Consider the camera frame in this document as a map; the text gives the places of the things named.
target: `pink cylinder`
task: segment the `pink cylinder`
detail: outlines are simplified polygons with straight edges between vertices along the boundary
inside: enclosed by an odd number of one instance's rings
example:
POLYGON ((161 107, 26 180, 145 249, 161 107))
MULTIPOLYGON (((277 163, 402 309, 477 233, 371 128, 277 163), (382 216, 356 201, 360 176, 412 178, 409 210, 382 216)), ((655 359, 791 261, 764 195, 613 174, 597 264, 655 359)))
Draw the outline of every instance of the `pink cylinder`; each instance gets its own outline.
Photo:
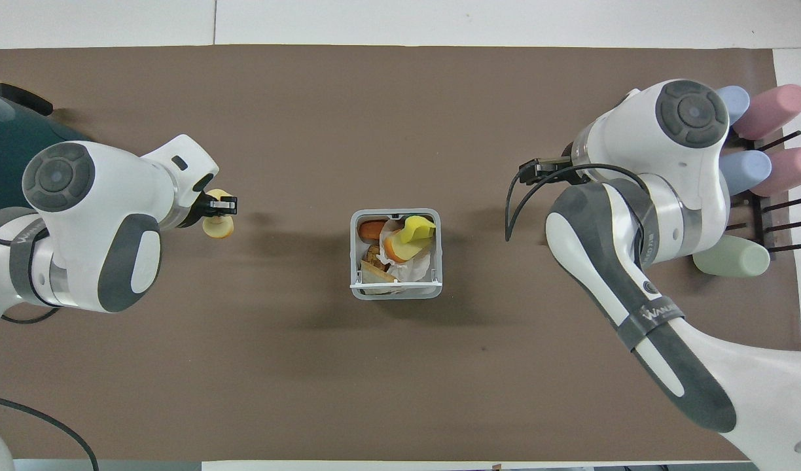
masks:
POLYGON ((769 197, 801 185, 801 147, 770 154, 770 163, 770 176, 750 189, 757 196, 769 197))
POLYGON ((745 139, 763 139, 801 113, 801 86, 783 84, 750 99, 750 107, 732 129, 745 139))

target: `white paper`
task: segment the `white paper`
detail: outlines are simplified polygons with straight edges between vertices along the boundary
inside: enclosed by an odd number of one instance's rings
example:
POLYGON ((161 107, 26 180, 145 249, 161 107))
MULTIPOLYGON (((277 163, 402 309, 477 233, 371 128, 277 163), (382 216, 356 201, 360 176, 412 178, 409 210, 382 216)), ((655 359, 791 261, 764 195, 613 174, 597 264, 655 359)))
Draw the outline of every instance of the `white paper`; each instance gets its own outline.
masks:
POLYGON ((401 283, 411 283, 412 281, 421 281, 427 275, 430 269, 430 252, 431 250, 423 250, 412 259, 404 263, 398 263, 386 256, 386 250, 383 248, 383 240, 386 239, 395 230, 402 229, 400 223, 396 220, 388 220, 383 224, 383 230, 380 230, 380 253, 377 254, 377 260, 383 264, 389 265, 386 273, 397 278, 401 283))

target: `dark green machine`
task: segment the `dark green machine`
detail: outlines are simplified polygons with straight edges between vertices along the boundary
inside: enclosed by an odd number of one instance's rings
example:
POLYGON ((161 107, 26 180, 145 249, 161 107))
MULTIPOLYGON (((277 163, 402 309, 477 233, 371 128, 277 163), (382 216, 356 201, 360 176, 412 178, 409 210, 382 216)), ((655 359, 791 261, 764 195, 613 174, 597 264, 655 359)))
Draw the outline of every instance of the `dark green machine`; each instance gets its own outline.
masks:
POLYGON ((29 207, 22 178, 38 152, 62 141, 89 140, 48 117, 50 102, 8 84, 0 84, 0 209, 29 207))

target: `brown mat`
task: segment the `brown mat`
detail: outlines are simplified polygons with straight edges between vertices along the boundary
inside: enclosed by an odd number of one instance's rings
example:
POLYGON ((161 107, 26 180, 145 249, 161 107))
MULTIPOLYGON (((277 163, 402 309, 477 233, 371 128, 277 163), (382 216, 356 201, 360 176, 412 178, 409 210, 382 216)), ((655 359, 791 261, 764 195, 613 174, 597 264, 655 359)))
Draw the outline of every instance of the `brown mat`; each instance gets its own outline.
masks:
MULTIPOLYGON (((0 50, 0 80, 60 120, 139 154, 187 133, 220 164, 210 188, 241 198, 226 241, 165 235, 161 277, 128 312, 0 323, 0 394, 105 459, 741 459, 672 406, 541 245, 562 185, 503 241, 518 164, 676 77, 775 86, 769 50, 0 50), (442 295, 355 299, 350 216, 416 206, 443 220, 442 295)), ((791 254, 748 280, 689 259, 649 274, 708 334, 801 349, 791 254)), ((18 412, 0 410, 0 433, 18 458, 82 456, 18 412)))

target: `yellow toy piece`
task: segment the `yellow toy piece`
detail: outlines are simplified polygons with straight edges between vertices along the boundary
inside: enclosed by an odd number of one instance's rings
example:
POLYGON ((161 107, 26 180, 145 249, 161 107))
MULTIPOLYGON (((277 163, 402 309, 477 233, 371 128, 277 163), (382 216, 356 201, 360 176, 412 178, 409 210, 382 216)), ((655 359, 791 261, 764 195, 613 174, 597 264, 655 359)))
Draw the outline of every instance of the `yellow toy piece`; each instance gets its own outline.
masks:
POLYGON ((436 235, 436 224, 425 217, 408 217, 403 229, 395 230, 383 239, 386 256, 398 263, 404 263, 422 250, 430 247, 436 235))
POLYGON ((408 217, 400 230, 400 241, 409 244, 420 239, 430 239, 436 233, 436 224, 425 217, 408 217))
MULTIPOLYGON (((205 193, 218 200, 224 196, 231 196, 231 194, 220 190, 220 188, 215 188, 205 193)), ((231 236, 232 232, 235 232, 235 221, 232 220, 232 217, 203 218, 203 232, 214 239, 225 239, 231 236)))

